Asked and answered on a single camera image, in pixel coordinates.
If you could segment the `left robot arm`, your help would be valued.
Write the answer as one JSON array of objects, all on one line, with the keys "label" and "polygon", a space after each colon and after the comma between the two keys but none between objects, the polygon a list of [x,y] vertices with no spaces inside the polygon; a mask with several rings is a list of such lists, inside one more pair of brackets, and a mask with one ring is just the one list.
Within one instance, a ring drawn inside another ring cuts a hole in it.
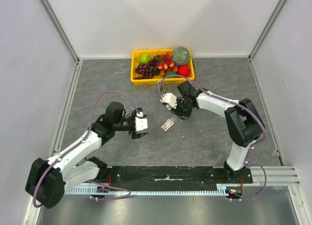
[{"label": "left robot arm", "polygon": [[103,182],[107,177],[105,163],[97,158],[78,163],[104,146],[116,132],[128,132],[132,139],[138,139],[146,135],[147,128],[147,115],[142,108],[126,114],[123,104],[111,102],[73,144],[47,160],[37,158],[32,163],[25,191],[33,197],[33,206],[52,208],[67,190],[89,180]]}]

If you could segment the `green pear fruit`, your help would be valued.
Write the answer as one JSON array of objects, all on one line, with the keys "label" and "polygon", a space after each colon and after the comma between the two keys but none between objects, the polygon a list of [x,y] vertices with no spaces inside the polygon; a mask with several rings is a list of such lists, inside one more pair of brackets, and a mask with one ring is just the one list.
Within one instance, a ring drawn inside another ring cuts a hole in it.
[{"label": "green pear fruit", "polygon": [[143,52],[136,58],[136,60],[138,63],[149,64],[151,60],[151,55],[147,52]]}]

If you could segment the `green lime fruit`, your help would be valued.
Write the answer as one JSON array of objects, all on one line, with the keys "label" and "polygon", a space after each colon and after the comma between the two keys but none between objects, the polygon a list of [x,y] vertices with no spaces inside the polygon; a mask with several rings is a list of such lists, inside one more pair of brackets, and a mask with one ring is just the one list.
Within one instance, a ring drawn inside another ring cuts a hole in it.
[{"label": "green lime fruit", "polygon": [[163,77],[176,78],[177,73],[175,71],[167,71]]}]

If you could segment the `green netted melon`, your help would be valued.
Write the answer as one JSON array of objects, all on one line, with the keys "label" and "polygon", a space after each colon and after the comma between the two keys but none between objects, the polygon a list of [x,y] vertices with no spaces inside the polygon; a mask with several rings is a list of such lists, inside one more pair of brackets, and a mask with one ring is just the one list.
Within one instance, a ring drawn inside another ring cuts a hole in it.
[{"label": "green netted melon", "polygon": [[177,66],[186,65],[191,58],[190,51],[186,47],[176,47],[172,52],[172,61]]}]

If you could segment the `green white stapler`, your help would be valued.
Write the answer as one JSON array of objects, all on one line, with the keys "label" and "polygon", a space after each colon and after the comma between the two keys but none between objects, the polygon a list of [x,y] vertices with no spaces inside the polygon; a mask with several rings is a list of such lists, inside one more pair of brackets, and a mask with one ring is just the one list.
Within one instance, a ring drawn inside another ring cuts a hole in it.
[{"label": "green white stapler", "polygon": [[165,105],[169,110],[171,110],[172,107],[163,100],[166,94],[163,83],[161,81],[158,81],[157,84],[158,84],[159,92],[160,92],[160,102],[162,103],[162,105]]}]

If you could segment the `aluminium frame rail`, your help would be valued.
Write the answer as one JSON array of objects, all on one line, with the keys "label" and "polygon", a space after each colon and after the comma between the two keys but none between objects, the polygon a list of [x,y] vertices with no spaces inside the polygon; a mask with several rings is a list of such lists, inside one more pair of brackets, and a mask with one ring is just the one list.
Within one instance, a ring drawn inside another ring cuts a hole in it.
[{"label": "aluminium frame rail", "polygon": [[101,183],[125,184],[127,182],[179,181],[202,184],[299,184],[295,169],[291,166],[259,166],[244,168],[236,176],[230,176],[222,167],[212,166],[107,166],[99,171],[74,167],[63,180],[95,180]]}]

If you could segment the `red strawberry cluster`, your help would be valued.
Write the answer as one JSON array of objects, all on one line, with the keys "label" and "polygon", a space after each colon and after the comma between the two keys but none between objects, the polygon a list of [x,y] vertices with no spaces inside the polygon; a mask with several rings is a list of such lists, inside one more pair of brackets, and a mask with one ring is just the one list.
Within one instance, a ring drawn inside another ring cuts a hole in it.
[{"label": "red strawberry cluster", "polygon": [[164,75],[167,71],[177,72],[178,66],[172,61],[172,54],[166,52],[165,54],[156,55],[156,67],[160,75]]}]

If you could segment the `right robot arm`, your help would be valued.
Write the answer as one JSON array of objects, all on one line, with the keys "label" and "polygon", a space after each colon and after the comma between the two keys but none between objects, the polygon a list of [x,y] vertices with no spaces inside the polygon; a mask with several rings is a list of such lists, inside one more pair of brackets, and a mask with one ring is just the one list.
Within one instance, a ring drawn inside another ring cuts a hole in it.
[{"label": "right robot arm", "polygon": [[179,97],[167,93],[162,102],[178,117],[187,119],[196,108],[211,111],[225,119],[233,144],[224,162],[223,177],[229,183],[236,182],[246,168],[249,151],[267,136],[265,125],[253,102],[249,99],[230,100],[204,88],[195,89],[189,81],[181,83],[177,88]]}]

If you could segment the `dark purple grape bunch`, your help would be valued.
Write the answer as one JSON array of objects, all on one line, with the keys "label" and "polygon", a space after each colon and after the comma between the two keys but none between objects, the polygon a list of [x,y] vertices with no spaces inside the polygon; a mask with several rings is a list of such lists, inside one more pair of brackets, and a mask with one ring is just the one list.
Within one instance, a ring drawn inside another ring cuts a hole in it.
[{"label": "dark purple grape bunch", "polygon": [[159,70],[156,67],[156,63],[157,63],[156,56],[151,57],[149,64],[138,63],[138,65],[135,66],[134,79],[135,80],[153,79],[155,76],[160,75]]}]

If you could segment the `yellow plastic tray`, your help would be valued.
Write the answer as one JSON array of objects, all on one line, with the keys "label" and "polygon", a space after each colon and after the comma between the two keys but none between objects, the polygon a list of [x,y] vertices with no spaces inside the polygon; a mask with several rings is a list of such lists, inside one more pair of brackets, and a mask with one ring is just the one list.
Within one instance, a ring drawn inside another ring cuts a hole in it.
[{"label": "yellow plastic tray", "polygon": [[191,50],[186,47],[134,50],[130,80],[134,85],[157,85],[168,76],[165,84],[178,84],[185,81],[183,77],[195,79],[194,66]]}]

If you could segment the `red white staple box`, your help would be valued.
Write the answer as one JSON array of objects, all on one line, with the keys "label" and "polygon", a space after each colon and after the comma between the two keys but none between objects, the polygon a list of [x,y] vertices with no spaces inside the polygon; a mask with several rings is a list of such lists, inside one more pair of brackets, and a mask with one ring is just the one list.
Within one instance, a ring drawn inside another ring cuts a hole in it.
[{"label": "red white staple box", "polygon": [[164,132],[167,132],[177,121],[182,121],[182,119],[173,114],[168,120],[164,122],[164,124],[160,127]]}]

